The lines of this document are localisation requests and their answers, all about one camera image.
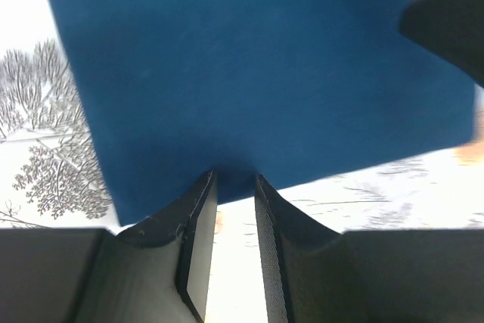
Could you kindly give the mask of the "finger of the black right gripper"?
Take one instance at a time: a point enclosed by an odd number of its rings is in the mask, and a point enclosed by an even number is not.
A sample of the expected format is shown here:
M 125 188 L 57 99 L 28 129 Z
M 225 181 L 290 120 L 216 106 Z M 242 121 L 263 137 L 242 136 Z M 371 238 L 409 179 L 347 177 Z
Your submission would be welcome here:
M 483 86 L 483 0 L 414 0 L 399 32 Z

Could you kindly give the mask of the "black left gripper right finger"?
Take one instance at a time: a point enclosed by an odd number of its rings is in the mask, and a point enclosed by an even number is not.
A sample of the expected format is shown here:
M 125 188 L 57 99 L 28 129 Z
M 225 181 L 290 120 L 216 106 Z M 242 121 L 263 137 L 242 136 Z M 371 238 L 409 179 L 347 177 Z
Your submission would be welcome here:
M 338 233 L 259 176 L 256 225 L 270 322 L 481 322 L 480 229 Z

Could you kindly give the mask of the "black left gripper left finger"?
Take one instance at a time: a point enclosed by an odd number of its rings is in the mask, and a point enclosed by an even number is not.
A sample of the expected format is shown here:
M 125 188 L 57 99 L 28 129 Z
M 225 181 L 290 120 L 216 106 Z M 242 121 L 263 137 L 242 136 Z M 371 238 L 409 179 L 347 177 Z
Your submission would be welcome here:
M 206 172 L 158 213 L 103 228 L 1 231 L 3 322 L 202 322 L 217 207 Z

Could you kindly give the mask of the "blue Mickey Mouse t-shirt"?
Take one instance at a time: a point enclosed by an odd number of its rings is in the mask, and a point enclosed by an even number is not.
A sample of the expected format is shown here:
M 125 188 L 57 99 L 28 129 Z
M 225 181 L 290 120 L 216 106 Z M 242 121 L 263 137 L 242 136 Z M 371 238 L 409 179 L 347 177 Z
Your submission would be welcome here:
M 411 0 L 49 0 L 122 225 L 208 170 L 219 201 L 469 141 L 474 85 Z

